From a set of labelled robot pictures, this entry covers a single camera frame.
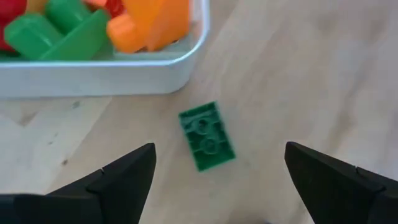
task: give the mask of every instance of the green toy block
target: green toy block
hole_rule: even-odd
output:
[[[178,117],[200,172],[236,157],[216,102],[184,111]]]
[[[91,13],[80,0],[50,0],[45,17],[25,14],[4,30],[6,42],[32,60],[88,60],[108,41],[104,10]]]

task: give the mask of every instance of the wooden table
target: wooden table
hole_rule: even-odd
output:
[[[3,100],[0,190],[46,193],[147,142],[141,224],[311,223],[293,140],[398,179],[398,2],[211,0],[189,84],[162,96]],[[237,159],[196,171],[178,113],[217,100]]]

